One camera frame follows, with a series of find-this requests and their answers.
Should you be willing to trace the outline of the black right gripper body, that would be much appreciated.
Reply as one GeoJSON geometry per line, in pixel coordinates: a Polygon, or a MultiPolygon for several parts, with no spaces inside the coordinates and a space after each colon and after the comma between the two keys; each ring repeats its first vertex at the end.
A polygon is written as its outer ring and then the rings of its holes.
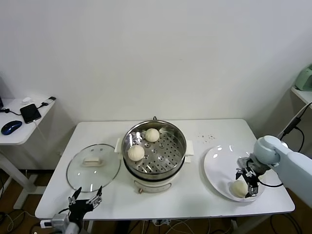
{"type": "Polygon", "coordinates": [[[246,167],[243,172],[243,177],[248,185],[258,185],[258,175],[250,167],[246,167]]]}

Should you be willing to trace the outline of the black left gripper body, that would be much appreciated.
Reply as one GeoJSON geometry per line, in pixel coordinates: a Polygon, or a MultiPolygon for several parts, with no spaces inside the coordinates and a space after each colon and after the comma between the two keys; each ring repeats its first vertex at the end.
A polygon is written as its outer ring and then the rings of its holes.
{"type": "Polygon", "coordinates": [[[84,216],[93,211],[94,207],[92,203],[89,203],[87,199],[77,200],[74,204],[69,205],[69,220],[70,221],[82,221],[84,216]]]}

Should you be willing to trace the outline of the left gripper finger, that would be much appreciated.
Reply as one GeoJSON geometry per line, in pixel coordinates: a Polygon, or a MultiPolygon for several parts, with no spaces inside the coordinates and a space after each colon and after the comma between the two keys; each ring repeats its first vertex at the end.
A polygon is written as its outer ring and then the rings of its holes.
{"type": "Polygon", "coordinates": [[[75,204],[80,192],[81,192],[81,189],[82,187],[79,187],[71,197],[68,197],[68,201],[69,201],[69,204],[75,204]]]}
{"type": "Polygon", "coordinates": [[[96,195],[89,199],[86,203],[91,205],[99,205],[102,202],[102,186],[99,187],[96,195]]]}

